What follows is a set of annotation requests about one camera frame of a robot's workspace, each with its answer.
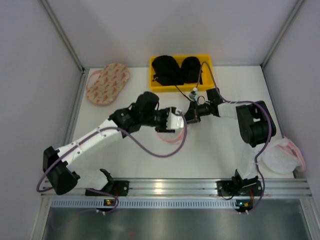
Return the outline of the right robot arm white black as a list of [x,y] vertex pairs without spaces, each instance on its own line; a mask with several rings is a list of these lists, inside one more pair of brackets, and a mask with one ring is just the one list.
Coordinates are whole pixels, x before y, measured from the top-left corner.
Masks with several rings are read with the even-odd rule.
[[218,88],[206,91],[207,101],[203,104],[195,99],[185,113],[188,124],[201,121],[201,117],[213,115],[237,120],[244,148],[239,165],[231,178],[234,187],[254,185],[262,176],[259,157],[276,134],[276,126],[264,101],[229,101],[224,99]]

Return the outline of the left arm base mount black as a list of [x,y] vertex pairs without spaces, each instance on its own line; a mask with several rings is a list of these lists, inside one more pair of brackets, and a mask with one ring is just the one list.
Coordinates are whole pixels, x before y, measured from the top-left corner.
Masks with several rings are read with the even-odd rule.
[[111,182],[103,182],[90,186],[90,189],[100,191],[103,193],[108,193],[116,197],[125,197],[129,192],[130,182],[127,180],[111,180]]

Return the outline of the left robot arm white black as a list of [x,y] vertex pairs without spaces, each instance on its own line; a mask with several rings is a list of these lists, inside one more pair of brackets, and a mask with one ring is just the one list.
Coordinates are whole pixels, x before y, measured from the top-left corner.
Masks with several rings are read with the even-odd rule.
[[116,110],[101,125],[68,145],[43,153],[43,171],[57,195],[74,188],[110,191],[114,180],[105,169],[81,170],[80,162],[107,145],[135,133],[142,126],[158,133],[174,133],[185,124],[176,107],[158,109],[159,97],[149,91],[140,94],[129,107]]

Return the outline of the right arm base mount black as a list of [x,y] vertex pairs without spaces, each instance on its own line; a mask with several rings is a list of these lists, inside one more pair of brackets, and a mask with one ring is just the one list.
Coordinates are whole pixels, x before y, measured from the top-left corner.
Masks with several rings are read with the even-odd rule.
[[258,197],[262,194],[262,184],[257,177],[250,179],[220,180],[217,182],[218,196],[231,197]]

